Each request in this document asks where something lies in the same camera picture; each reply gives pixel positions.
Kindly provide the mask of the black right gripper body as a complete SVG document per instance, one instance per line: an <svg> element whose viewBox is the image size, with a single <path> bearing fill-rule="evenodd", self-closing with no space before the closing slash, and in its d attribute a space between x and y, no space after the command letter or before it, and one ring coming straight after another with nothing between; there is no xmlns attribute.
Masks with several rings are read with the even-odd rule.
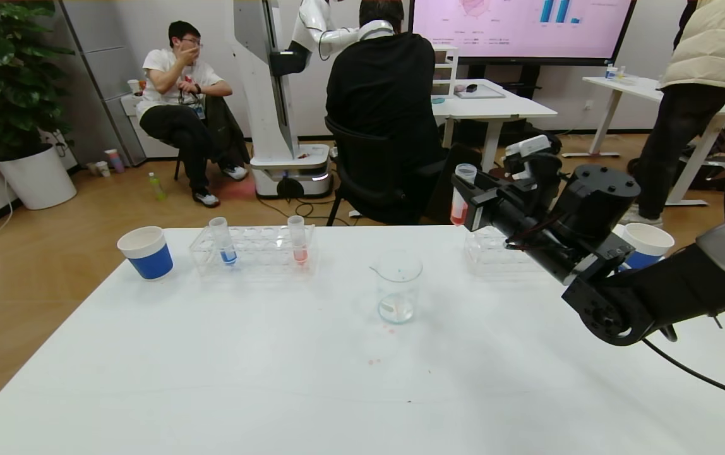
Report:
<svg viewBox="0 0 725 455"><path fill-rule="evenodd" d="M523 253L561 284L575 267L574 249L553 234L558 216L544 211L528 215L524 201L509 191L475 192L467 199L463 226L475 233L495 230L504 240L504 250Z"/></svg>

